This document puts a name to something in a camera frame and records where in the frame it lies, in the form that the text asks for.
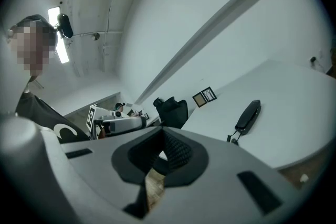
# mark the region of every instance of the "black slot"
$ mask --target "black slot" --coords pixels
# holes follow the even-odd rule
[[[253,172],[242,172],[237,176],[264,215],[281,206],[282,202]]]
[[[84,148],[83,150],[68,152],[65,155],[67,155],[68,159],[72,159],[72,158],[77,158],[77,157],[87,155],[90,153],[92,153],[91,150],[89,150],[88,148]]]
[[[144,218],[148,214],[149,211],[145,182],[141,184],[136,201],[127,205],[123,211],[140,219]]]

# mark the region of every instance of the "person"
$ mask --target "person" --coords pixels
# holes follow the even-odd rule
[[[12,26],[7,35],[11,50],[17,52],[18,63],[30,71],[29,84],[42,73],[49,57],[55,54],[57,31],[41,15],[33,15]],[[16,108],[19,116],[32,120],[43,132],[54,133],[61,144],[90,140],[79,127],[33,95],[28,84]]]
[[[128,116],[127,114],[125,114],[123,111],[124,111],[124,105],[125,103],[116,103],[115,106],[114,106],[114,109],[113,111],[119,111],[121,113],[121,117],[122,118],[129,118],[130,116]],[[131,115],[131,117],[137,117],[137,116],[140,116],[140,113],[133,113]]]

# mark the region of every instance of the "black shirt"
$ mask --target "black shirt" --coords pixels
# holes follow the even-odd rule
[[[40,130],[53,132],[61,144],[90,140],[80,128],[31,92],[21,95],[16,112],[19,116],[35,122]]]

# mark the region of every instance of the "black chair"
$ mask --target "black chair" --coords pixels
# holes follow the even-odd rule
[[[163,102],[157,98],[153,104],[159,113],[163,126],[181,129],[188,120],[188,105],[185,100],[176,102],[174,97],[170,97]]]

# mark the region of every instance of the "electronic equipment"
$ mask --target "electronic equipment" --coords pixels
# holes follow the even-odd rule
[[[235,138],[233,138],[233,139],[231,140],[231,143],[233,143],[233,144],[235,144],[236,146],[238,146],[238,140],[235,139]]]
[[[116,136],[146,128],[145,117],[121,118],[121,113],[119,111],[113,113],[114,114],[111,116],[102,116],[93,121],[95,126],[98,125],[100,128],[104,128],[105,137]],[[92,139],[98,138],[98,135],[96,128],[92,128]]]
[[[56,27],[57,31],[60,32],[61,36],[66,38],[71,38],[74,35],[72,32],[72,27],[70,25],[69,17],[63,13],[57,15],[58,25]]]
[[[86,122],[91,133],[91,139],[98,139],[100,129],[105,130],[105,137],[120,135],[133,132],[146,127],[146,119],[144,117],[122,118],[119,111],[111,111],[103,109],[95,105],[91,105]]]
[[[260,114],[260,100],[254,100],[240,116],[235,129],[242,135],[247,134]]]

